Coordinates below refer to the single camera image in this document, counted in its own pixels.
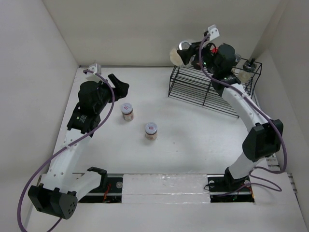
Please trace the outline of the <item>black-cap grinder bottle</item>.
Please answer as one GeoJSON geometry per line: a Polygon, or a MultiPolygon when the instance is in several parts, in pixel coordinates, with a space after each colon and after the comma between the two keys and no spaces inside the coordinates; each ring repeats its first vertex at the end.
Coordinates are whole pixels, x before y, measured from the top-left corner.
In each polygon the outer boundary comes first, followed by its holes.
{"type": "Polygon", "coordinates": [[[251,60],[247,60],[243,64],[242,70],[238,74],[238,79],[242,83],[247,83],[251,78],[251,73],[254,73],[255,69],[256,69],[255,58],[252,58],[251,60]]]}

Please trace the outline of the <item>red-lid dark sauce jar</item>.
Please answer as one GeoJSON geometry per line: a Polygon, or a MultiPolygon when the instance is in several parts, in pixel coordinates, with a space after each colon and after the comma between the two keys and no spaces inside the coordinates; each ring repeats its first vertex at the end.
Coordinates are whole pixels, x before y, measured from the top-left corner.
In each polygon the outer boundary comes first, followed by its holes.
{"type": "Polygon", "coordinates": [[[199,64],[199,57],[198,57],[198,55],[195,55],[195,57],[194,57],[194,59],[192,61],[192,66],[196,70],[200,70],[201,69],[200,64],[199,64]]]}

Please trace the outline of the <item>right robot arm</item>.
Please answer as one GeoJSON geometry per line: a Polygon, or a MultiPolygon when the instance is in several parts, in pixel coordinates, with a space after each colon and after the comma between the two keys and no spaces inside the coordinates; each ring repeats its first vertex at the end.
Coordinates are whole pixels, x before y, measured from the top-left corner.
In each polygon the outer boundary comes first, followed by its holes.
{"type": "Polygon", "coordinates": [[[225,170],[220,184],[225,191],[236,191],[245,187],[245,180],[258,163],[274,153],[287,150],[283,141],[283,123],[267,116],[246,93],[238,76],[232,71],[237,64],[232,46],[213,43],[202,46],[201,42],[182,41],[178,49],[170,53],[170,60],[176,66],[191,64],[202,70],[211,80],[216,92],[227,101],[245,124],[248,135],[242,143],[242,154],[225,170]]]}

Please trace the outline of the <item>silver-cap shaker bottle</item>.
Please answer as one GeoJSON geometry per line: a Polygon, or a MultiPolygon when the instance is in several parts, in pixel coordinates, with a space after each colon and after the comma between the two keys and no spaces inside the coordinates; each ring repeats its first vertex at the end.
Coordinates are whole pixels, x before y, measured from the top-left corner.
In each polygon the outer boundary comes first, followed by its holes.
{"type": "Polygon", "coordinates": [[[241,55],[238,54],[238,53],[235,53],[235,62],[234,62],[233,68],[231,70],[232,73],[235,73],[236,67],[237,67],[238,63],[241,61],[241,59],[242,59],[241,55]]]}

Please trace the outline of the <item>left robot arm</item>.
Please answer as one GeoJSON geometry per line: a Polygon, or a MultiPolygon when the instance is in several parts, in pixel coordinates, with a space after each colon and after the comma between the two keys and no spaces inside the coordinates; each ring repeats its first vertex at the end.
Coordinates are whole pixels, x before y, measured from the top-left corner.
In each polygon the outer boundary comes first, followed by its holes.
{"type": "Polygon", "coordinates": [[[31,186],[28,191],[37,211],[69,219],[81,198],[92,190],[101,192],[108,187],[108,175],[104,169],[90,167],[81,177],[73,174],[84,147],[104,122],[100,118],[104,107],[128,94],[129,84],[114,74],[109,74],[108,78],[110,83],[100,79],[80,85],[78,102],[67,124],[61,152],[54,158],[40,185],[31,186]]]}

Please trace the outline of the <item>red-lid orange-label sauce jar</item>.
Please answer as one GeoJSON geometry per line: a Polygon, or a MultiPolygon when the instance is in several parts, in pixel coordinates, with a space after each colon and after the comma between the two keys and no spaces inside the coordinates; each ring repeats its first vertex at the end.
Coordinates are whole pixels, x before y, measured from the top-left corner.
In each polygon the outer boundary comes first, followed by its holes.
{"type": "Polygon", "coordinates": [[[216,54],[216,53],[218,52],[218,47],[213,48],[211,52],[214,53],[214,54],[216,54]]]}

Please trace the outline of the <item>round glass jar silver rim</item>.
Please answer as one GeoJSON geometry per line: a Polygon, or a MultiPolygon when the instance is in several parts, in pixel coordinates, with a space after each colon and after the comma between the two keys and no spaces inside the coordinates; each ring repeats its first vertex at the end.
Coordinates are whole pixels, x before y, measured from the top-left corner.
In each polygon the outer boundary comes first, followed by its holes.
{"type": "Polygon", "coordinates": [[[191,45],[192,43],[188,40],[181,41],[176,48],[173,48],[170,51],[170,61],[178,67],[188,66],[191,61],[191,57],[188,55],[186,50],[189,49],[191,45]]]}

